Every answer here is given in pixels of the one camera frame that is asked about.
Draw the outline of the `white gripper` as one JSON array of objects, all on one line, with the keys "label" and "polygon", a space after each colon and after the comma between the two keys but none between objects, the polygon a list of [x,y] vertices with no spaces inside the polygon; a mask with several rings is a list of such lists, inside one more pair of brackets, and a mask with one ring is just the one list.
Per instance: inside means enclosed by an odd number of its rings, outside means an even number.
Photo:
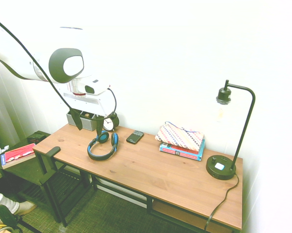
[{"label": "white gripper", "polygon": [[86,94],[82,96],[74,95],[71,92],[61,92],[65,101],[74,109],[68,112],[68,123],[82,129],[80,113],[77,110],[97,114],[96,132],[100,135],[103,129],[104,117],[113,112],[115,100],[111,91],[106,90],[99,95]]}]

